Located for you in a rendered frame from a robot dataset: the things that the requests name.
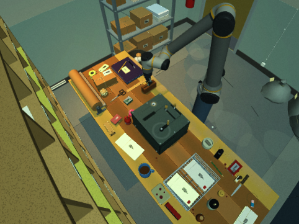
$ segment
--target coffee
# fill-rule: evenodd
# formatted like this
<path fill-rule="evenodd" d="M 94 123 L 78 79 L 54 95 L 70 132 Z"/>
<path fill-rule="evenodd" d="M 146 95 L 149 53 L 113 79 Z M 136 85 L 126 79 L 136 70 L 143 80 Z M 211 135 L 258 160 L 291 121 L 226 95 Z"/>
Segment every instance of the coffee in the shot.
<path fill-rule="evenodd" d="M 143 175 L 147 175 L 150 172 L 150 168 L 147 166 L 143 166 L 140 168 L 139 172 Z"/>

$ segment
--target tabletop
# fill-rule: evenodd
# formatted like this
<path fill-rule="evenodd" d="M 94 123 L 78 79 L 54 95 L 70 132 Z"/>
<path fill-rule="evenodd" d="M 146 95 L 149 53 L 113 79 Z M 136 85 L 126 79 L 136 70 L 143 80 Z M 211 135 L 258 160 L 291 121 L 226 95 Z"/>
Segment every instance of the tabletop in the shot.
<path fill-rule="evenodd" d="M 98 70 L 105 63 L 111 66 L 112 64 L 130 57 L 132 61 L 141 68 L 141 65 L 134 60 L 127 52 L 121 52 L 108 60 L 105 60 L 98 65 L 83 72 L 83 75 L 87 80 L 91 80 L 89 72 L 91 70 Z M 233 224 L 237 219 L 242 209 L 245 206 L 250 207 L 251 200 L 254 200 L 254 207 L 251 210 L 258 215 L 255 223 L 260 223 L 264 217 L 268 214 L 269 210 L 273 207 L 278 199 L 278 195 L 230 148 L 228 148 L 207 126 L 205 126 L 187 107 L 185 107 L 179 100 L 177 100 L 156 78 L 152 77 L 156 81 L 157 86 L 151 92 L 143 94 L 141 91 L 140 84 L 145 84 L 145 78 L 143 76 L 134 80 L 130 84 L 125 84 L 116 74 L 118 83 L 106 90 L 109 92 L 107 97 L 103 97 L 104 102 L 107 104 L 107 110 L 97 115 L 97 111 L 93 111 L 82 94 L 78 91 L 76 86 L 70 80 L 70 84 L 83 101 L 86 108 L 89 110 L 95 121 L 98 123 L 103 132 L 107 135 L 107 138 L 114 145 L 115 149 L 119 152 L 121 157 L 128 164 L 130 169 L 143 184 L 148 193 L 152 196 L 154 201 L 159 205 L 162 211 L 173 223 L 196 223 L 195 216 L 202 213 L 205 217 L 206 223 L 218 223 L 218 224 Z M 90 82 L 95 91 L 98 91 L 95 84 Z M 119 90 L 123 89 L 127 93 L 124 96 L 119 96 L 113 102 L 110 102 L 119 94 Z M 134 125 L 126 125 L 122 120 L 116 125 L 110 122 L 110 119 L 116 114 L 121 117 L 128 115 L 130 109 L 137 109 L 145 102 L 148 102 L 158 94 L 162 94 L 170 103 L 177 104 L 176 108 L 190 121 L 188 132 L 179 139 L 175 144 L 168 148 L 162 154 L 152 148 L 152 146 L 144 139 L 142 134 L 136 129 Z M 129 105 L 124 104 L 123 100 L 130 96 L 133 99 Z M 115 130 L 115 135 L 110 136 L 105 129 L 105 122 L 109 121 L 111 126 Z M 135 142 L 137 142 L 143 149 L 144 152 L 136 159 L 132 160 L 115 142 L 126 133 Z M 210 150 L 206 150 L 202 147 L 202 140 L 209 137 L 213 140 L 214 145 Z M 213 155 L 218 151 L 219 148 L 224 149 L 224 153 L 220 159 L 215 159 Z M 175 172 L 182 164 L 186 162 L 194 153 L 197 153 L 209 167 L 219 175 L 220 180 L 190 209 L 186 211 L 179 201 L 170 193 L 170 198 L 162 205 L 154 198 L 151 190 L 158 184 L 162 184 L 173 172 Z M 242 168 L 237 173 L 245 177 L 249 175 L 248 180 L 240 189 L 231 197 L 233 191 L 239 186 L 239 183 L 235 183 L 236 176 L 230 174 L 227 167 L 234 161 L 237 160 L 242 164 Z M 219 169 L 223 176 L 219 174 L 211 161 Z M 151 173 L 149 178 L 143 179 L 138 172 L 138 167 L 141 163 L 148 163 L 152 169 L 155 170 Z M 218 196 L 218 191 L 224 190 L 224 197 Z M 219 207 L 216 210 L 209 210 L 207 202 L 210 199 L 217 199 L 219 201 Z M 176 220 L 174 216 L 164 206 L 169 202 L 174 209 L 181 215 L 179 220 Z"/>

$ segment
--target red bar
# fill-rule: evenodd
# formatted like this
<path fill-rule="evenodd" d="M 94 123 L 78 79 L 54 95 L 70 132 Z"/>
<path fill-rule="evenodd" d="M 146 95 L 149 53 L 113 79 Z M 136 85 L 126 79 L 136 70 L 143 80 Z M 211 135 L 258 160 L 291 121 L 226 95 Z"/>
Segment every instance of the red bar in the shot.
<path fill-rule="evenodd" d="M 181 215 L 178 214 L 178 212 L 172 207 L 172 205 L 169 204 L 169 202 L 165 204 L 165 207 L 171 212 L 171 214 L 173 214 L 176 220 L 180 220 Z"/>

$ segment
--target coffee mug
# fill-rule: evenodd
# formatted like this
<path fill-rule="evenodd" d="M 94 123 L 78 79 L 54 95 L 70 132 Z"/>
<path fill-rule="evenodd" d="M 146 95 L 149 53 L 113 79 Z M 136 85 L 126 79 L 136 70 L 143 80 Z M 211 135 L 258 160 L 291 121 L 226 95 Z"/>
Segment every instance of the coffee mug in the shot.
<path fill-rule="evenodd" d="M 147 163 L 141 163 L 139 165 L 138 172 L 141 177 L 148 178 L 154 170 L 152 170 Z"/>

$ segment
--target orange roll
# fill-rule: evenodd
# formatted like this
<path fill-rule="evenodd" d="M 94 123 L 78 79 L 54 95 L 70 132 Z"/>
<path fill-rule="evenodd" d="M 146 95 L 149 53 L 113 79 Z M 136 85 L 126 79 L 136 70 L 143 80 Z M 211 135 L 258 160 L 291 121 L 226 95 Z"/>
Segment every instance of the orange roll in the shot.
<path fill-rule="evenodd" d="M 75 69 L 71 70 L 68 73 L 68 76 L 71 78 L 72 82 L 76 85 L 76 87 L 79 89 L 82 96 L 85 98 L 88 105 L 91 107 L 93 111 L 96 111 L 96 107 L 102 107 L 103 104 L 101 101 L 97 98 L 97 96 L 94 94 L 94 92 L 91 90 L 91 88 L 88 86 L 88 84 L 85 82 L 85 80 L 81 77 L 79 72 Z"/>

